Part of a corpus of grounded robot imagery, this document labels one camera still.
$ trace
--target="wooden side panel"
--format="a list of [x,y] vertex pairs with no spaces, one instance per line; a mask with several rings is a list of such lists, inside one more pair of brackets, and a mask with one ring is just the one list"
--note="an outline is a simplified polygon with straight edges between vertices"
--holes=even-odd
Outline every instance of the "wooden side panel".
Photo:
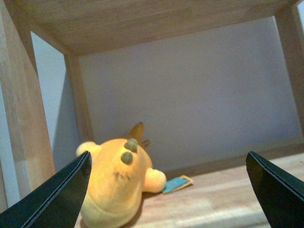
[[27,25],[14,1],[0,0],[0,80],[21,198],[55,173]]
[[90,113],[86,101],[86,92],[81,74],[79,58],[65,55],[66,72],[69,78],[79,138],[81,142],[94,141]]
[[6,200],[2,168],[0,164],[0,213],[4,212],[8,208],[8,203]]
[[296,6],[287,7],[275,15],[282,48],[290,77],[298,116],[304,131],[304,46],[303,30]]

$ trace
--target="wood grain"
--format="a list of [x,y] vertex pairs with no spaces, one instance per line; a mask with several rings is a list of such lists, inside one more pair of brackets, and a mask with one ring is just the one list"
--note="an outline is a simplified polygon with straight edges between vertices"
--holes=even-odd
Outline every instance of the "wood grain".
[[296,6],[275,15],[298,116],[304,132],[304,34]]
[[73,55],[64,55],[66,72],[70,82],[76,122],[80,141],[94,141],[90,113],[86,100],[85,87],[82,79],[79,58]]
[[295,0],[18,0],[76,55],[273,16]]
[[[304,146],[297,151],[304,152]],[[284,157],[271,162],[304,180],[304,153],[286,156],[290,148],[277,153]],[[270,228],[245,165],[193,179],[192,186],[168,195],[144,194],[138,214],[124,228]],[[81,215],[75,227],[86,227]]]
[[25,15],[0,0],[0,80],[21,198],[55,173]]

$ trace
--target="pikachu plush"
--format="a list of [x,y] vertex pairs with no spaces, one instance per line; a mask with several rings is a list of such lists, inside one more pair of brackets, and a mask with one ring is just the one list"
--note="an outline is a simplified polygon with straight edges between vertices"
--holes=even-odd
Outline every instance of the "pikachu plush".
[[92,156],[90,180],[81,207],[89,228],[117,228],[136,214],[142,192],[163,190],[166,176],[154,170],[141,143],[144,125],[138,123],[126,138],[112,139],[101,145],[81,144],[77,156],[89,151]]

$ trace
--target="card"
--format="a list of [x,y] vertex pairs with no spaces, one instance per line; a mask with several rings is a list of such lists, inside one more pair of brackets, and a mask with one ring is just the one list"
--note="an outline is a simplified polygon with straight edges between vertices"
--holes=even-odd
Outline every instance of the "card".
[[183,189],[187,187],[188,185],[191,185],[193,183],[193,180],[187,176],[180,176],[176,177],[172,180],[169,180],[166,183],[166,187],[162,191],[163,194],[169,194],[171,192],[175,192],[177,190]]

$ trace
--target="shelf surface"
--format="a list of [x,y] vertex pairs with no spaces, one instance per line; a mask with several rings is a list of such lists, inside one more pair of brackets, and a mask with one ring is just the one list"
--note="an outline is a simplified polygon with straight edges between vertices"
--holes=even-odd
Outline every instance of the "shelf surface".
[[[304,153],[271,162],[304,180]],[[193,185],[168,195],[144,194],[137,215],[124,228],[270,228],[244,165],[193,179]],[[86,228],[81,216],[75,227]]]
[[17,0],[35,29],[85,55],[273,16],[294,0]]

